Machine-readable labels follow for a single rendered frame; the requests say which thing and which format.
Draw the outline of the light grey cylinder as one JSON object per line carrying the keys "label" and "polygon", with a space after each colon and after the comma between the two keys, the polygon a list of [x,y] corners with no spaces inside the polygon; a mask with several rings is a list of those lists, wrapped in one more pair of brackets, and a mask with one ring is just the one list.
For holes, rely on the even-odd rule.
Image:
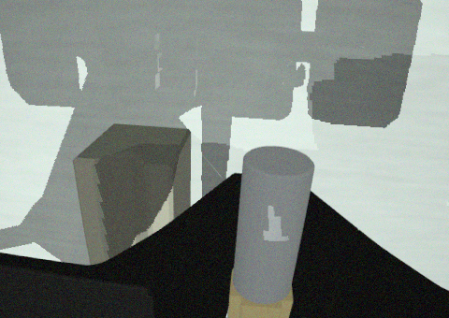
{"label": "light grey cylinder", "polygon": [[291,147],[244,153],[228,318],[289,318],[313,172]]}

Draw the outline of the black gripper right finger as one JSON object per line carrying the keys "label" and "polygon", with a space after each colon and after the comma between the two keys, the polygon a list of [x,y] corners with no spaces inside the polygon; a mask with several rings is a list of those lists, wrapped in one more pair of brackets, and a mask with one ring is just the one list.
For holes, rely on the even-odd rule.
{"label": "black gripper right finger", "polygon": [[449,291],[310,192],[289,318],[449,318]]}

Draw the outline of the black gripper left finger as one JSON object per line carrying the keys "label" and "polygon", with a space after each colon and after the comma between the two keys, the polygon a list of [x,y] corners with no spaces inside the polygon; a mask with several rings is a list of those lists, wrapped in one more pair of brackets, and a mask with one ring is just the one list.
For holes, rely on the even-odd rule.
{"label": "black gripper left finger", "polygon": [[0,318],[225,318],[240,179],[104,263],[0,253]]}

